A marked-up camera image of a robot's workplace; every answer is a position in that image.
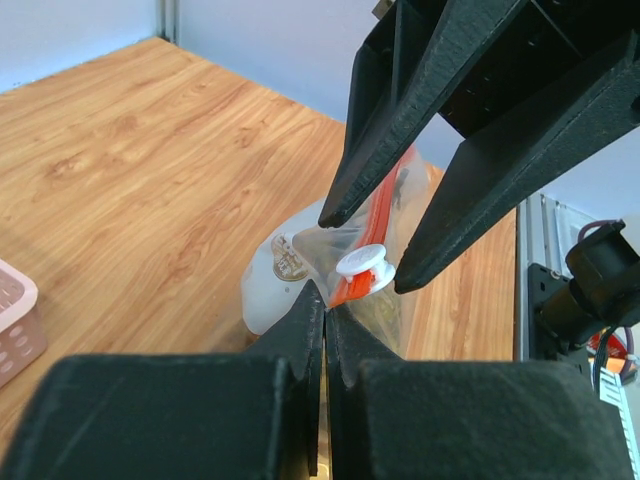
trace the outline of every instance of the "clear plastic pouch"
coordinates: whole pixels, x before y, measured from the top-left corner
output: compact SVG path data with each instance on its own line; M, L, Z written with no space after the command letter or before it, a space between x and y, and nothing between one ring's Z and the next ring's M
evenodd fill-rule
M427 187L426 164L412 147L342 227L316 225L324 199L278 227L260 245L242 278L243 319L249 330L264 333L312 278L329 307L347 303L358 321L405 356L415 296L397 295L393 283L372 293L380 280L372 271L346 279L336 266L368 245L384 245L386 261L397 266L424 213Z

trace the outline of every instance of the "wooden table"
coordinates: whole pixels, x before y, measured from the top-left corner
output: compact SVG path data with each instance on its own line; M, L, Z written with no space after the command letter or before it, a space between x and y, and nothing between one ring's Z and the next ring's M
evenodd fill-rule
M343 135L159 39L1 95L0 257L38 285L50 346L0 391L0 451L62 356L205 350ZM511 214L420 293L410 356L510 359L514 262Z

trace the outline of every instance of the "robotic arm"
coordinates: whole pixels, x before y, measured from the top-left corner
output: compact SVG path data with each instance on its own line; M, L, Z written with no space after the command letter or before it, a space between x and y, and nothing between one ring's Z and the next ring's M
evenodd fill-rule
M521 200L640 123L639 26L633 0L398 0L356 56L320 225L342 225L440 113L466 140L395 283L426 285ZM572 368L594 329L637 321L640 262L621 227L572 250L574 279L532 294L531 357L570 366L406 362L346 306L325 311L308 283L241 354L61 361L0 480L308 478L323 364L336 480L633 478L617 409Z

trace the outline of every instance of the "red zipper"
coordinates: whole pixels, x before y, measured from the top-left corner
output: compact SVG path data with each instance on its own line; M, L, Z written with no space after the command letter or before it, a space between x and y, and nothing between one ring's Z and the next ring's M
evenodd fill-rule
M393 191L395 189L398 171L413 156L413 152L414 147L412 146L393 169L391 169L382 183L378 185L378 188L374 190L371 200L371 211L367 217L367 226L364 234L356 244L356 249L374 243L384 245L389 228L391 203L393 201ZM371 271L355 275L351 283L348 283L344 278L340 279L338 287L329 300L329 308L337 307L349 300L365 297L371 291L371 285L374 281L375 276Z

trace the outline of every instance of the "label on pouch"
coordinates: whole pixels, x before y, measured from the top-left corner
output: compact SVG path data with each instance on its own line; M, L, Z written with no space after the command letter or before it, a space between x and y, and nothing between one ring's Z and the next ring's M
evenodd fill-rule
M297 282L306 277L309 272L304 266L293 247L284 235L279 233L271 241L273 252L273 273L285 282Z

